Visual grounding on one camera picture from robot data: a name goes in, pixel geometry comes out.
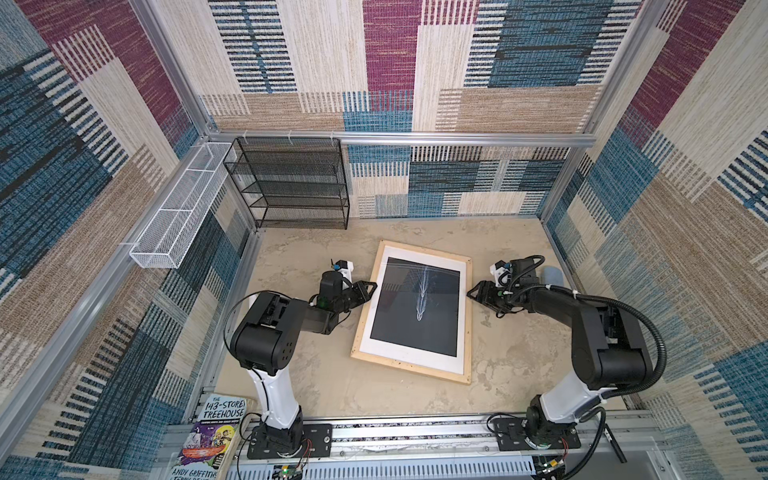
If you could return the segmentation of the dark photo print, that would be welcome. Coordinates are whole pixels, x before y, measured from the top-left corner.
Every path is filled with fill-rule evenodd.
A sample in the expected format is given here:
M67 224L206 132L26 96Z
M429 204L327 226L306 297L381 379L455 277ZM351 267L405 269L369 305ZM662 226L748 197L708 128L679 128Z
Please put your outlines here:
M388 258L370 338L455 357L460 273Z

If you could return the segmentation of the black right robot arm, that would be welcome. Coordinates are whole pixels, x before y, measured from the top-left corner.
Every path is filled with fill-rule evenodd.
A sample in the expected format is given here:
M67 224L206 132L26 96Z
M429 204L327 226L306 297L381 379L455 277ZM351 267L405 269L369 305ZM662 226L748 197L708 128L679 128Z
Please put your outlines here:
M467 293L499 318L534 313L571 332L571 372L535 396L517 426L491 429L499 438L522 436L532 449L563 445L608 399L655 385L668 363L663 336L646 315L622 301L567 287L563 272L544 260L531 255L498 261L490 268L491 279Z

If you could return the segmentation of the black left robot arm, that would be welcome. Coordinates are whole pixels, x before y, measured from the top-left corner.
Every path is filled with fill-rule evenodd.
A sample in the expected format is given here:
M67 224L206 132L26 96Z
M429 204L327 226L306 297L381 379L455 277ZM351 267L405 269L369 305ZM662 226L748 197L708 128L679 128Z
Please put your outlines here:
M290 379L291 362L302 332L328 335L354 309L372 300L378 285L351 279L352 266L333 266L321 276L318 292L308 300L261 290L234 331L223 333L229 355L253 380L261 404L259 424L247 438L250 459L327 456L323 442L333 427L306 427Z

